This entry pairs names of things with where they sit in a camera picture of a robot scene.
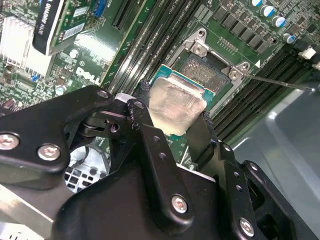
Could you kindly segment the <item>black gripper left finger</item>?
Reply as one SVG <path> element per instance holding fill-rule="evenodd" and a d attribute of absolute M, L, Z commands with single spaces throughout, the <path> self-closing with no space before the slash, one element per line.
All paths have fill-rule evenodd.
<path fill-rule="evenodd" d="M 94 85 L 0 118 L 0 181 L 39 191 L 63 185 L 71 152 L 97 137 L 109 140 L 110 173 L 132 160 L 141 165 L 157 224 L 192 224 L 187 189 L 147 106 L 135 98 L 121 101 Z M 188 203 L 186 211 L 172 203 L 175 196 Z"/>

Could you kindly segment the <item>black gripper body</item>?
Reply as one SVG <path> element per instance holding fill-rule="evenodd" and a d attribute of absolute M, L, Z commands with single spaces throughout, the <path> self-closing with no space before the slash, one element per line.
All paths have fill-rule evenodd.
<path fill-rule="evenodd" d="M 218 184 L 174 162 L 132 163 L 72 196 L 53 240 L 221 240 Z"/>

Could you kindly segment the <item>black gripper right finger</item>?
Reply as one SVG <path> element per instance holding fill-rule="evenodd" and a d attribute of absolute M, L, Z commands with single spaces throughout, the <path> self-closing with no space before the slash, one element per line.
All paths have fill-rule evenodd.
<path fill-rule="evenodd" d="M 228 240 L 306 240 L 308 226 L 254 162 L 240 163 L 203 111 L 186 132 L 197 170 L 218 184 L 218 220 Z"/>

